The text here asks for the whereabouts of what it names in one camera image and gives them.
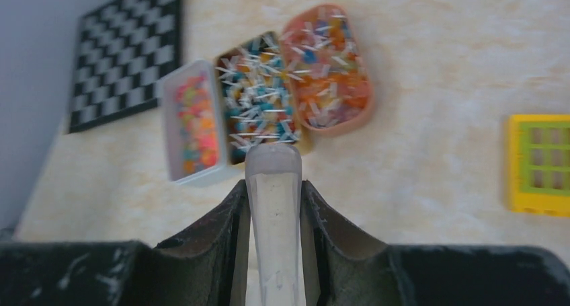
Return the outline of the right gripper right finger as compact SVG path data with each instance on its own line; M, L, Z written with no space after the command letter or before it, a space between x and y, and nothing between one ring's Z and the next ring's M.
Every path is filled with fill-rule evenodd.
M307 305L568 305L569 269L520 245L385 243L301 185Z

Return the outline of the translucent plastic scoop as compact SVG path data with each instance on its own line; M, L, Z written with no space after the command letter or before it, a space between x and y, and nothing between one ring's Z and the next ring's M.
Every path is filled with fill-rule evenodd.
M302 159L292 145L260 144L245 159L262 305L299 304Z

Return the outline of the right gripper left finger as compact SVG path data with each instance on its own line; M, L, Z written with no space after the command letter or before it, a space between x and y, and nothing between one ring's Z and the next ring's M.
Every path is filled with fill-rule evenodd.
M141 241L1 244L2 305L244 305L244 181L155 247Z

